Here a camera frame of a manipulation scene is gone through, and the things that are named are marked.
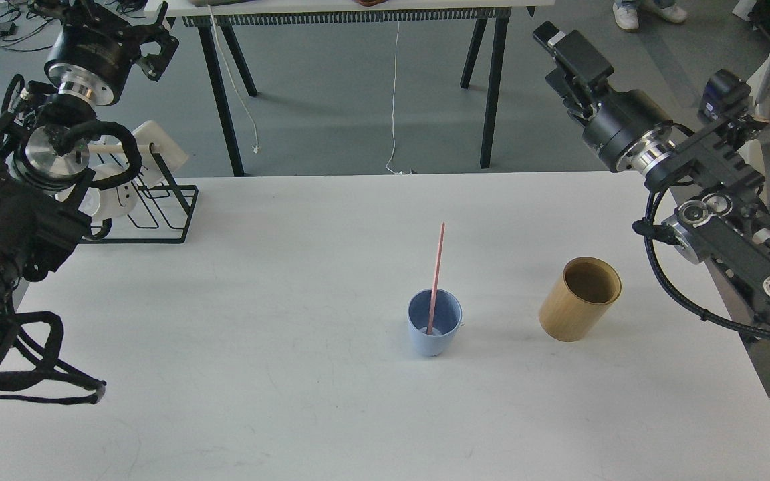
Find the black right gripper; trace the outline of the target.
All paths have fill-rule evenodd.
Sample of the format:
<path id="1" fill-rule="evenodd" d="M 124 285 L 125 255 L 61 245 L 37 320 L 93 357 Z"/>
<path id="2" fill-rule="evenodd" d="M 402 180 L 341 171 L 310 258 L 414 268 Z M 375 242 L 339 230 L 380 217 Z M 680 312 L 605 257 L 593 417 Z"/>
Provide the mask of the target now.
<path id="1" fill-rule="evenodd" d="M 533 39 L 555 61 L 546 82 L 558 94 L 582 140 L 611 172 L 632 168 L 644 137 L 663 136 L 672 119 L 642 90 L 620 92 L 609 83 L 614 68 L 580 31 L 560 31 L 545 21 Z"/>

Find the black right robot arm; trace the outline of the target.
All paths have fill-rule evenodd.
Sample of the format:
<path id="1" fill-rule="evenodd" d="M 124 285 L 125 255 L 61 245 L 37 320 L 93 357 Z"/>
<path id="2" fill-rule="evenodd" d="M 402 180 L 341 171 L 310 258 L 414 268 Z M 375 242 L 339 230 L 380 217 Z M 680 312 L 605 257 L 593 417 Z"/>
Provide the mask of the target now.
<path id="1" fill-rule="evenodd" d="M 704 88 L 694 132 L 673 122 L 645 92 L 609 84 L 609 61 L 579 31 L 549 21 L 533 33 L 553 58 L 547 83 L 582 139 L 611 172 L 635 171 L 650 192 L 633 231 L 644 237 L 660 286 L 703 321 L 746 338 L 770 341 L 770 214 L 761 200 L 765 177 L 739 155 L 766 122 L 749 113 L 751 86 L 719 70 Z M 655 243 L 673 245 L 688 261 L 709 260 L 751 310 L 752 325 L 724 319 L 682 295 L 662 270 Z"/>

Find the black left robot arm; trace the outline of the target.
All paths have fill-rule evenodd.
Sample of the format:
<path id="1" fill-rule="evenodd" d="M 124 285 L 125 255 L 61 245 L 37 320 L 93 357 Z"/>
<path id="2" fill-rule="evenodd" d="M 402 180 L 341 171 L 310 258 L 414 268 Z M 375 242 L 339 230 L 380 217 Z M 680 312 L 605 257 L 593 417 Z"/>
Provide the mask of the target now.
<path id="1" fill-rule="evenodd" d="M 60 359 L 63 325 L 49 311 L 18 313 L 13 293 L 57 271 L 91 236 L 80 211 L 89 189 L 113 190 L 142 168 L 137 140 L 120 123 L 102 121 L 98 106 L 120 100 L 131 68 L 150 80 L 166 71 L 179 42 L 165 23 L 132 25 L 94 1 L 30 1 L 58 19 L 62 31 L 45 63 L 46 82 L 15 74 L 0 107 L 0 399 L 46 403 L 24 395 L 43 381 L 86 391 L 56 404 L 98 403 L 106 383 Z"/>

